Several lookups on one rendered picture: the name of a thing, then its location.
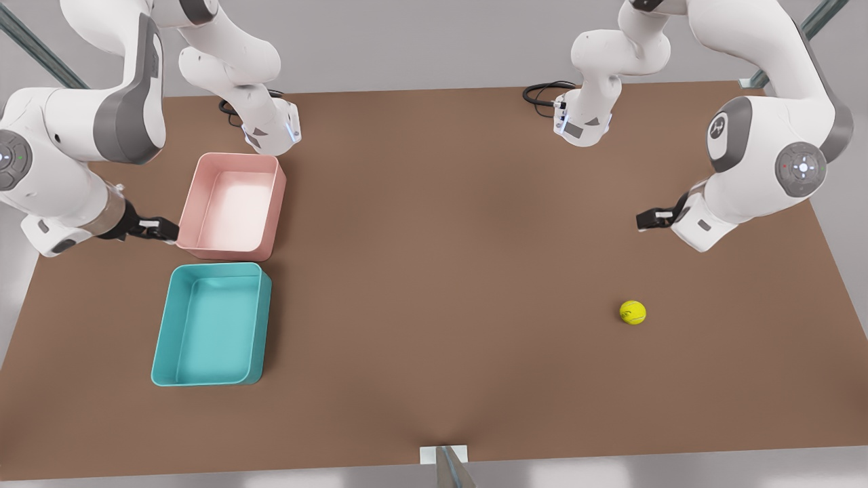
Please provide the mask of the teal rectangular tray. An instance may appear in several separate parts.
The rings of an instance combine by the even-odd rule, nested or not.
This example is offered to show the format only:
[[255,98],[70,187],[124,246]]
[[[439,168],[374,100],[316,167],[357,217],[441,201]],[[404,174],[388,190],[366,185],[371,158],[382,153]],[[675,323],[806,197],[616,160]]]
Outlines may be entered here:
[[160,387],[252,385],[264,369],[272,280],[254,262],[174,269],[150,373]]

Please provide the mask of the pink rectangular tray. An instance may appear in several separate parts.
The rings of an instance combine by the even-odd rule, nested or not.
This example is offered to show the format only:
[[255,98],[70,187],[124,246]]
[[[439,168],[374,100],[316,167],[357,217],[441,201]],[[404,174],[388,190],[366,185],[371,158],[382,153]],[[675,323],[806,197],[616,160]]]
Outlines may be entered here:
[[202,260],[266,262],[285,186],[277,157],[207,152],[193,173],[176,246]]

